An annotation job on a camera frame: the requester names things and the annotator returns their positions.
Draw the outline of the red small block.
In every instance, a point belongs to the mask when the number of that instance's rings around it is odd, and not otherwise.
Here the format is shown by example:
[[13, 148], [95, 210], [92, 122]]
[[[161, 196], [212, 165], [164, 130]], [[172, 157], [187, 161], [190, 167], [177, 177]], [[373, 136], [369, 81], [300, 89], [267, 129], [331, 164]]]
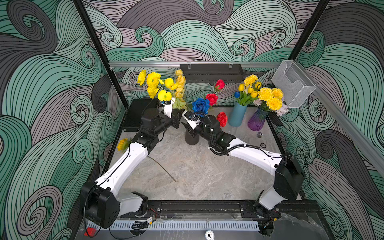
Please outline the red small block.
[[97, 232], [98, 232], [97, 229], [94, 229], [94, 228], [87, 228], [87, 229], [85, 230], [84, 235], [85, 235], [86, 237], [90, 237], [90, 238], [92, 238], [92, 237], [94, 237], [94, 236], [96, 235]]

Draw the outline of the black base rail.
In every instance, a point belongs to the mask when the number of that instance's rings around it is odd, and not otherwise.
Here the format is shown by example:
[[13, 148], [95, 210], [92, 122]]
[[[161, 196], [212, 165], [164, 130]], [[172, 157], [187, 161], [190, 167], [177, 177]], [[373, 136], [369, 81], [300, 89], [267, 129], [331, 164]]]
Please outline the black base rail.
[[268, 210], [256, 201], [251, 200], [149, 200], [149, 209], [158, 216], [174, 216], [176, 214], [234, 214], [241, 218], [274, 219], [282, 213], [311, 213], [320, 211], [316, 201], [283, 201]]

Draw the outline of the black ribbed hard case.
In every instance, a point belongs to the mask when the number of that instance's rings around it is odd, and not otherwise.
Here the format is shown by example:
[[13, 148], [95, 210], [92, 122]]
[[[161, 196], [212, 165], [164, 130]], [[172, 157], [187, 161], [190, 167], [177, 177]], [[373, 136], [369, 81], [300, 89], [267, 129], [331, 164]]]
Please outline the black ribbed hard case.
[[141, 118], [146, 109], [158, 108], [159, 100], [155, 99], [138, 99], [132, 100], [126, 117], [123, 122], [124, 132], [137, 132], [141, 125]]

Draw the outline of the black cylindrical vase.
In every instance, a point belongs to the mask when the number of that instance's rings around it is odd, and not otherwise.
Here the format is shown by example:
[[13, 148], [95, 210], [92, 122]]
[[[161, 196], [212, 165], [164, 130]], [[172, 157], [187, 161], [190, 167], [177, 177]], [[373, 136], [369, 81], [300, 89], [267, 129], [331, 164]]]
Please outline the black cylindrical vase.
[[186, 128], [185, 141], [188, 145], [196, 145], [200, 140], [200, 136], [191, 127]]

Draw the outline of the blue rose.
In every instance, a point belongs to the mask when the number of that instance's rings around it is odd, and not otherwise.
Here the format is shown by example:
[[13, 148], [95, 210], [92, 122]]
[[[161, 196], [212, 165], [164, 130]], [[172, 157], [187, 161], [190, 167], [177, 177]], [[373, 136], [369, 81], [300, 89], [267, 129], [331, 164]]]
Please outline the blue rose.
[[210, 108], [210, 101], [207, 99], [197, 99], [193, 103], [193, 111], [207, 114]]

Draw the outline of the black hanging tray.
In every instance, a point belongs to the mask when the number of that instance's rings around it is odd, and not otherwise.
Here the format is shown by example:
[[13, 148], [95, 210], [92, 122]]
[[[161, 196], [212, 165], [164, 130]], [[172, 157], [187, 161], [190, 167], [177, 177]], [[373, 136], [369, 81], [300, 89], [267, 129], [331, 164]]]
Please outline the black hanging tray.
[[180, 64], [188, 83], [239, 83], [244, 79], [241, 65], [233, 64]]

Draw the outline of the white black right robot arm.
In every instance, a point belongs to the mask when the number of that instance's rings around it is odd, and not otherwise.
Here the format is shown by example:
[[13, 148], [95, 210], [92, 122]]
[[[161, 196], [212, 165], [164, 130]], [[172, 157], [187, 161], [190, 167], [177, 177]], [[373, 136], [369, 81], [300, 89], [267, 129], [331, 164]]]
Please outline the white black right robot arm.
[[219, 121], [204, 113], [185, 112], [186, 129], [193, 136], [206, 139], [210, 151], [216, 156], [232, 156], [245, 160], [274, 177], [274, 184], [262, 191], [254, 203], [257, 216], [277, 217], [277, 205], [282, 201], [295, 201], [301, 191], [305, 173], [290, 153], [272, 153], [250, 145], [234, 135], [222, 131]]

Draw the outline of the clear acrylic wall box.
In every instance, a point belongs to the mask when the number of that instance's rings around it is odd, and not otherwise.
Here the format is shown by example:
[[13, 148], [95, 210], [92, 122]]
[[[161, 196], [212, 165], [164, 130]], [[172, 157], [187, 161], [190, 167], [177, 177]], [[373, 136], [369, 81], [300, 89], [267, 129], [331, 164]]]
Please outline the clear acrylic wall box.
[[305, 68], [293, 61], [282, 61], [272, 82], [284, 94], [285, 103], [289, 108], [299, 108], [317, 88]]

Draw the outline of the yellow carnation bouquet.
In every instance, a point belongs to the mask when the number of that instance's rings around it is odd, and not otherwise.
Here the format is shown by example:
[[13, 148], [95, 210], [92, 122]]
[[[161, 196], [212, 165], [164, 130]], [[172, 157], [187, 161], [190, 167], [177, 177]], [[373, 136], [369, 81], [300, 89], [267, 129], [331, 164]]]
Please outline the yellow carnation bouquet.
[[290, 111], [284, 102], [284, 93], [279, 88], [261, 88], [257, 92], [257, 99], [253, 103], [259, 109], [265, 112], [276, 113], [280, 117]]

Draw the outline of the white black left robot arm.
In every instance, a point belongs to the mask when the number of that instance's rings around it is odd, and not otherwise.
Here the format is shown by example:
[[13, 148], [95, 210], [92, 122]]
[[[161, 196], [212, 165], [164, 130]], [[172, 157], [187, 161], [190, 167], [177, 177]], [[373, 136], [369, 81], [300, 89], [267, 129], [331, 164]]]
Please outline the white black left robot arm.
[[159, 134], [169, 127], [178, 128], [184, 110], [161, 113], [156, 108], [144, 111], [142, 123], [126, 152], [94, 182], [81, 188], [83, 209], [81, 214], [103, 229], [109, 228], [120, 216], [133, 213], [143, 216], [147, 212], [148, 198], [138, 192], [119, 193], [127, 178], [139, 163], [155, 148]]

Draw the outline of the yellow flower bunch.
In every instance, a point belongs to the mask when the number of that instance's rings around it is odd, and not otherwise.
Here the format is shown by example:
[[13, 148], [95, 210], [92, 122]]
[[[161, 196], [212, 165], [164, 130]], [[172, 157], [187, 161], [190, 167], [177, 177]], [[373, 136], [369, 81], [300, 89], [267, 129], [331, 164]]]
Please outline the yellow flower bunch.
[[152, 72], [147, 74], [142, 70], [137, 78], [140, 86], [147, 84], [147, 92], [151, 99], [157, 98], [160, 102], [170, 101], [173, 109], [186, 110], [185, 101], [186, 77], [181, 69], [175, 71], [175, 79], [161, 79], [161, 74]]

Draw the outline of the purple glass vase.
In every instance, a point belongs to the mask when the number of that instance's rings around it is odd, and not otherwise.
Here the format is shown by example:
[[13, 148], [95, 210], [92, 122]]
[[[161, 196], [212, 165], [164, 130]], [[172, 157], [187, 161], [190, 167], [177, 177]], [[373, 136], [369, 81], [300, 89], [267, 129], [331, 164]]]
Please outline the purple glass vase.
[[260, 131], [265, 123], [268, 112], [262, 109], [257, 109], [248, 121], [248, 128], [252, 131]]

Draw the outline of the yellow tulip bouquet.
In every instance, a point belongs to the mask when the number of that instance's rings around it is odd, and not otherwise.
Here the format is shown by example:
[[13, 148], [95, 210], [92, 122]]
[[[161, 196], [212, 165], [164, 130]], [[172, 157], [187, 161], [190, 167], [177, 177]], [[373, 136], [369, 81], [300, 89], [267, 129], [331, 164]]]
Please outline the yellow tulip bouquet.
[[244, 82], [239, 85], [238, 91], [234, 93], [234, 97], [240, 106], [248, 106], [259, 97], [259, 90], [262, 83], [256, 75], [250, 75], [244, 79]]

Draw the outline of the teal ceramic vase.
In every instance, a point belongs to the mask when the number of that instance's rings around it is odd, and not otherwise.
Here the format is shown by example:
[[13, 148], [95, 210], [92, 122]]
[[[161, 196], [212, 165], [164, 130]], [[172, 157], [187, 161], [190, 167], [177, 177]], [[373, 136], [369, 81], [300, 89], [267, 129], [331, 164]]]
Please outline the teal ceramic vase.
[[228, 118], [228, 123], [232, 127], [240, 127], [245, 113], [247, 110], [247, 106], [240, 105], [239, 103], [236, 103], [233, 107], [233, 110]]

